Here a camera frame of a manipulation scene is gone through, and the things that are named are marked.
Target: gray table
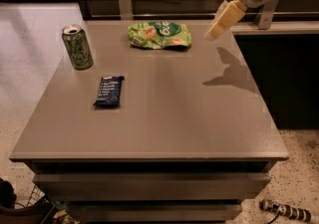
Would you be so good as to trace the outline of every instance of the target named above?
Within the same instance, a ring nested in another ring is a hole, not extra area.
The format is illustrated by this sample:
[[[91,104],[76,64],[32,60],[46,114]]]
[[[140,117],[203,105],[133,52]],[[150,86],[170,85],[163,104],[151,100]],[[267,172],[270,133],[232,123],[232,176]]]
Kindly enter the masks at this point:
[[[132,23],[89,22],[95,64],[65,55],[10,159],[82,222],[234,218],[288,153],[233,36],[207,42],[184,21],[188,50],[140,50]],[[118,75],[120,108],[96,110],[101,77]]]

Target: can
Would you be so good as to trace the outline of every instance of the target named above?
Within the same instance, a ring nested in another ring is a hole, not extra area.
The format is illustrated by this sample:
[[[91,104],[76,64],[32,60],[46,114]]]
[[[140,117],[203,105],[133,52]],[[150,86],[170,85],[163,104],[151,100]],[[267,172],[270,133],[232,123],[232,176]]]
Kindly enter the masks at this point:
[[[85,70],[93,65],[86,32],[79,25],[65,26],[62,29],[62,39],[74,69]]]

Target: green chip bag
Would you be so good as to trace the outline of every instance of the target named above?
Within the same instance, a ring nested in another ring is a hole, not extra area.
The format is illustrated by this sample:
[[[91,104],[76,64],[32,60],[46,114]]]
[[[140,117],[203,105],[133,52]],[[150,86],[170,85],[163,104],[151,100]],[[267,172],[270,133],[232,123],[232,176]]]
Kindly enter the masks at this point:
[[[144,22],[129,26],[130,43],[143,49],[185,49],[191,44],[184,24]]]

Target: floor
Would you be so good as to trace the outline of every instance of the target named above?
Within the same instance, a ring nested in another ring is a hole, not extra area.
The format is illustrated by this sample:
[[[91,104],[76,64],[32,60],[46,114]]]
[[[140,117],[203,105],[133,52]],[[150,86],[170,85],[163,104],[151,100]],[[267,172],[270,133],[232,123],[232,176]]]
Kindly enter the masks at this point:
[[[26,204],[33,173],[8,157],[65,53],[61,29],[86,22],[77,4],[0,3],[0,177]],[[280,130],[289,160],[271,170],[271,182],[228,224],[265,224],[274,215],[259,210],[263,198],[315,213],[319,208],[319,130]],[[279,217],[275,223],[299,223]]]

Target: can lid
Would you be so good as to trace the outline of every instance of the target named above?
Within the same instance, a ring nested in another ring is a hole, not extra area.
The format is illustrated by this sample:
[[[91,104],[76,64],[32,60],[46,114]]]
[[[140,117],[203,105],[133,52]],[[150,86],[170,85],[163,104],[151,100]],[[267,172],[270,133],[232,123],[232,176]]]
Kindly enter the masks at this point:
[[[65,35],[75,35],[81,31],[81,27],[76,24],[65,26],[62,29],[62,33]]]

